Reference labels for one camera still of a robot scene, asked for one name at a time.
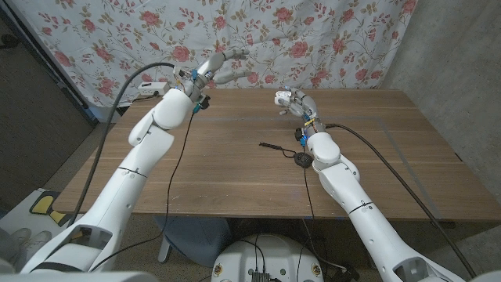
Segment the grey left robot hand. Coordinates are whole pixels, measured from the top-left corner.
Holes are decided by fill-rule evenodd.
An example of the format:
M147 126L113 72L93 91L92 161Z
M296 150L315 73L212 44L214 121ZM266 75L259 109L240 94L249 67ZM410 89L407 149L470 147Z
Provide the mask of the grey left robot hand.
M204 87L213 81L216 85L223 85L231 80L244 78L251 75L249 70L227 70L217 74L225 61L245 60L250 52L246 49L231 49L229 51L217 52L207 58L201 65L192 71L191 82L185 88L185 94L195 102L199 99Z

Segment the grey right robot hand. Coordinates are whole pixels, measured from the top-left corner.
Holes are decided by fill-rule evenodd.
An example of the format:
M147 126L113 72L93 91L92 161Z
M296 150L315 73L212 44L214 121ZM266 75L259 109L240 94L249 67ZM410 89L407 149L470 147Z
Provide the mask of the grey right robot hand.
M316 103L300 89L286 87L275 94L275 105L282 108L280 115L292 114L304 122L303 129L307 137L319 132L325 132Z

